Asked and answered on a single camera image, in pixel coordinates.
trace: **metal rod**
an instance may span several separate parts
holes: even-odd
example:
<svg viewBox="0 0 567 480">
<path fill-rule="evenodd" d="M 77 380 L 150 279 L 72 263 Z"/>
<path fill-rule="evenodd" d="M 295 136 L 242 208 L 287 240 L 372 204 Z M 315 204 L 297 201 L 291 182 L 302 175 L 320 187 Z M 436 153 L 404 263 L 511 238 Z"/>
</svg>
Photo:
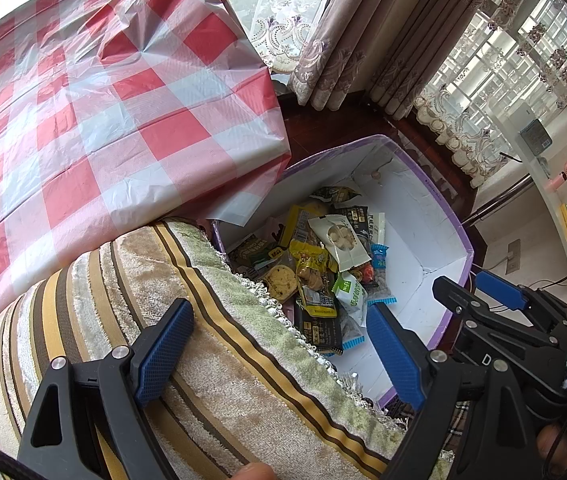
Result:
<svg viewBox="0 0 567 480">
<path fill-rule="evenodd" d="M 472 213 L 468 218 L 461 222 L 461 225 L 463 225 L 464 227 L 473 226 L 479 220 L 483 220 L 488 215 L 502 208 L 504 205 L 510 202 L 510 200 L 515 199 L 516 197 L 521 195 L 521 193 L 523 193 L 527 189 L 530 189 L 533 185 L 534 181 L 532 180 L 532 177 L 527 174 L 521 180 L 518 180 L 508 189 L 501 192 L 499 195 L 489 200 L 479 209 L 474 211 L 474 213 Z"/>
</svg>

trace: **blue gripper pad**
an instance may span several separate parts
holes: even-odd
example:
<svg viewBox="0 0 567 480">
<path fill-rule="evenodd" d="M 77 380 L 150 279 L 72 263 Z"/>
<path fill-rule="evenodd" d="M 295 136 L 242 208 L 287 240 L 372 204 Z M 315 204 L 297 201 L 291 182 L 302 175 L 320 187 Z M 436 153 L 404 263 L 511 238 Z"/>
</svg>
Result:
<svg viewBox="0 0 567 480">
<path fill-rule="evenodd" d="M 368 307 L 366 329 L 399 398 L 419 411 L 431 380 L 427 348 L 383 303 Z"/>
<path fill-rule="evenodd" d="M 510 310 L 524 310 L 528 304 L 517 286 L 488 270 L 477 273 L 475 285 L 479 290 L 485 292 L 491 298 L 495 298 Z"/>
<path fill-rule="evenodd" d="M 150 400 L 158 399 L 161 395 L 193 329 L 192 305 L 179 298 L 159 323 L 144 329 L 138 337 L 138 345 L 135 342 L 132 347 L 135 355 L 130 373 L 133 388 L 136 386 L 134 399 L 140 406 L 145 408 Z"/>
</svg>

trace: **striped cushion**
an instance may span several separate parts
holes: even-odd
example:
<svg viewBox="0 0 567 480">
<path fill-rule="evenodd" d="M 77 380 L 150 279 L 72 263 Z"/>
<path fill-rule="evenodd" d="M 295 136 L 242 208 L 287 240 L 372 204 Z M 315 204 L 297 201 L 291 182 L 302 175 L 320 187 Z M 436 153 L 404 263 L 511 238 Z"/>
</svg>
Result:
<svg viewBox="0 0 567 480">
<path fill-rule="evenodd" d="M 297 337 L 263 287 L 237 277 L 196 227 L 159 221 L 33 286 L 0 314 L 0 449 L 16 456 L 51 359 L 131 344 L 174 298 L 195 329 L 146 414 L 179 478 L 215 480 L 262 461 L 280 479 L 378 478 L 402 431 Z M 114 480 L 121 463 L 100 436 Z M 439 460 L 433 478 L 445 478 Z"/>
</svg>

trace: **floor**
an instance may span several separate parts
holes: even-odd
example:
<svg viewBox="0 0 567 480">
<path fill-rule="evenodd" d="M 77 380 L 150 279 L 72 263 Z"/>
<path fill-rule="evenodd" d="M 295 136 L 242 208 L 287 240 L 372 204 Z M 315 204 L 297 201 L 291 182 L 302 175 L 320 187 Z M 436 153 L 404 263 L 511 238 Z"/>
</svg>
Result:
<svg viewBox="0 0 567 480">
<path fill-rule="evenodd" d="M 468 216 L 476 192 L 470 187 L 470 179 L 452 163 L 448 149 L 436 144 L 430 130 L 414 117 L 393 124 L 374 105 L 363 103 L 362 97 L 361 94 L 349 95 L 335 112 L 300 107 L 294 98 L 282 99 L 281 112 L 292 150 L 291 164 L 361 137 L 385 134 L 419 163 L 459 218 Z M 481 265 L 486 253 L 485 243 L 476 229 L 470 228 L 467 232 L 475 248 L 474 261 Z M 451 352 L 458 330 L 459 322 L 453 319 L 439 348 Z"/>
</svg>

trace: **plaid fabric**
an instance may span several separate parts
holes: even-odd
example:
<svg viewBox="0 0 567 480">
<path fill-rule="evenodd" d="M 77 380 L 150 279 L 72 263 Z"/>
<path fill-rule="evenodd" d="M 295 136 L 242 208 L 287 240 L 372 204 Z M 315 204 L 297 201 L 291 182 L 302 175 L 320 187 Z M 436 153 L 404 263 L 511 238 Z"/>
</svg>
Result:
<svg viewBox="0 0 567 480">
<path fill-rule="evenodd" d="M 289 156 L 226 0 L 24 4 L 0 21 L 0 310 L 183 204 L 245 223 Z"/>
<path fill-rule="evenodd" d="M 463 429 L 466 426 L 469 408 L 469 402 L 457 402 L 454 412 L 452 413 L 448 435 L 443 443 L 443 450 L 457 452 Z M 388 410 L 388 416 L 405 420 L 408 428 L 410 427 L 410 423 L 415 419 L 415 412 L 410 404 L 402 402 L 398 396 L 388 403 L 386 409 Z"/>
</svg>

